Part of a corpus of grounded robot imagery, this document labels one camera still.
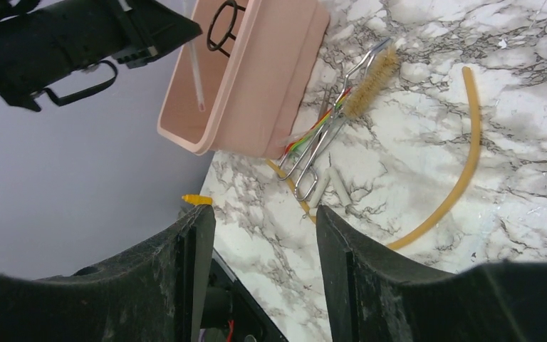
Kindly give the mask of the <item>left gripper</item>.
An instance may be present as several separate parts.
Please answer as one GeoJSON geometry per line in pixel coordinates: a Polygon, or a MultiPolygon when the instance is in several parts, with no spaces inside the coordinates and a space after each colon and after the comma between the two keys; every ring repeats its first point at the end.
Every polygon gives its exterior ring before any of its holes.
{"type": "Polygon", "coordinates": [[[123,38],[112,58],[128,68],[152,63],[202,34],[197,22],[158,1],[109,1],[108,6],[123,38]]]}

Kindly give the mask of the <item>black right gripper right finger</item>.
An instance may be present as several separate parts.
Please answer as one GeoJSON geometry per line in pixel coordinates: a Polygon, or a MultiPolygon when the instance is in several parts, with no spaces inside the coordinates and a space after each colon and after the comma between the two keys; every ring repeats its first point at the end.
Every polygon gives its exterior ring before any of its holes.
{"type": "Polygon", "coordinates": [[[327,206],[316,236],[334,341],[547,341],[547,262],[451,274],[394,252],[327,206]]]}

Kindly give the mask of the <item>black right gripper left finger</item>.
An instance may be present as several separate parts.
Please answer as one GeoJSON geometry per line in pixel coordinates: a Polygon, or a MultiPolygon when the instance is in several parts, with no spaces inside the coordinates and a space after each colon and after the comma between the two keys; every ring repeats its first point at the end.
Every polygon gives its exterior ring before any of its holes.
{"type": "Polygon", "coordinates": [[[216,220],[209,205],[70,276],[0,274],[0,341],[195,341],[216,220]]]}

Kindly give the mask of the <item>clear glass pipette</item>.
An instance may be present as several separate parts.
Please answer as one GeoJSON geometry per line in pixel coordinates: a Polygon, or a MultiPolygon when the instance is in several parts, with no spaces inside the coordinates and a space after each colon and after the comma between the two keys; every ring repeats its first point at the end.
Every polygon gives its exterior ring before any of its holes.
{"type": "MultiPolygon", "coordinates": [[[[187,18],[190,18],[192,15],[192,9],[189,7],[188,0],[182,0],[182,10],[184,15],[187,18]]],[[[205,111],[205,101],[204,101],[204,91],[202,87],[201,73],[199,69],[199,59],[197,55],[197,49],[194,41],[190,41],[186,44],[187,50],[190,54],[191,64],[192,64],[192,75],[194,79],[194,87],[197,99],[197,107],[200,112],[205,111]]]]}

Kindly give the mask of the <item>black wire ring stand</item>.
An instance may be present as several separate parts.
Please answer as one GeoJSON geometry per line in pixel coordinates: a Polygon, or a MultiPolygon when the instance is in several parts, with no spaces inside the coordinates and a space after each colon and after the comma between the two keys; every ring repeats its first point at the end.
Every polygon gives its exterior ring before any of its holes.
{"type": "Polygon", "coordinates": [[[223,56],[229,58],[230,52],[226,50],[226,44],[231,41],[235,42],[236,23],[239,22],[240,14],[246,11],[246,7],[242,6],[238,1],[226,0],[223,1],[212,17],[207,30],[207,49],[211,52],[219,52],[223,56]]]}

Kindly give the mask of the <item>amber rubber tubing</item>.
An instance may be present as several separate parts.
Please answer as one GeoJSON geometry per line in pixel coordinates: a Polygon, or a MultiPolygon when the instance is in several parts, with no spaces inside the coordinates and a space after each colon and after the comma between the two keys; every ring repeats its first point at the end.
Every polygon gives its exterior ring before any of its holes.
{"type": "Polygon", "coordinates": [[[457,64],[446,73],[403,63],[390,89],[359,120],[340,129],[316,162],[323,179],[335,167],[352,204],[344,207],[332,184],[328,205],[394,250],[427,237],[448,220],[481,155],[485,95],[477,68],[457,64]]]}

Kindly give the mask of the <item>white clay pipe triangle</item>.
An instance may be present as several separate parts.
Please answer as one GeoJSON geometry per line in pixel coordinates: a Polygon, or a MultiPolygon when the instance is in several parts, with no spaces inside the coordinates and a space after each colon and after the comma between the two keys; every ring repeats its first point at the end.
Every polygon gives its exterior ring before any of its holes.
{"type": "Polygon", "coordinates": [[[340,203],[344,207],[352,204],[352,200],[350,198],[350,195],[348,194],[340,173],[335,167],[329,167],[325,170],[323,179],[317,181],[316,188],[311,194],[311,198],[308,200],[308,214],[310,216],[316,216],[317,207],[329,184],[332,184],[332,187],[338,199],[340,200],[340,203]]]}

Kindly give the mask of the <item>metal scissors forceps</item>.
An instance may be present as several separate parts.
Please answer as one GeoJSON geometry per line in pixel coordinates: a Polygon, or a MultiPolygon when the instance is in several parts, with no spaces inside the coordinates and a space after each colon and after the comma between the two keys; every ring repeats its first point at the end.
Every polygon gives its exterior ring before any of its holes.
{"type": "MultiPolygon", "coordinates": [[[[338,104],[342,92],[347,90],[350,86],[352,87],[351,92],[355,90],[366,75],[374,57],[376,57],[384,48],[391,45],[393,45],[392,39],[385,38],[371,47],[359,62],[344,74],[342,88],[331,104],[338,104]]],[[[351,92],[345,98],[343,104],[349,99],[351,92]]],[[[318,156],[332,142],[342,126],[349,120],[354,120],[344,116],[343,104],[339,109],[333,109],[327,122],[317,129],[315,134],[309,137],[307,141],[298,146],[295,150],[283,154],[281,161],[278,163],[279,168],[282,168],[288,162],[291,163],[286,174],[279,177],[280,180],[290,180],[292,174],[298,173],[293,186],[293,195],[299,201],[304,201],[311,196],[316,188],[317,181],[320,179],[318,172],[313,166],[318,156]]]]}

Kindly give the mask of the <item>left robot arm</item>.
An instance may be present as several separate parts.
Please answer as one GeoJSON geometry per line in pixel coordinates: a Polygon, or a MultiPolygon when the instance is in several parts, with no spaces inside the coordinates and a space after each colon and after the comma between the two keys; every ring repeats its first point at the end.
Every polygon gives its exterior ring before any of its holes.
{"type": "MultiPolygon", "coordinates": [[[[0,1],[0,96],[38,112],[45,93],[64,106],[110,87],[67,96],[51,85],[104,64],[137,68],[202,34],[156,1],[0,1]]],[[[207,292],[214,213],[199,206],[153,237],[70,276],[0,274],[0,341],[195,341],[207,292]]]]}

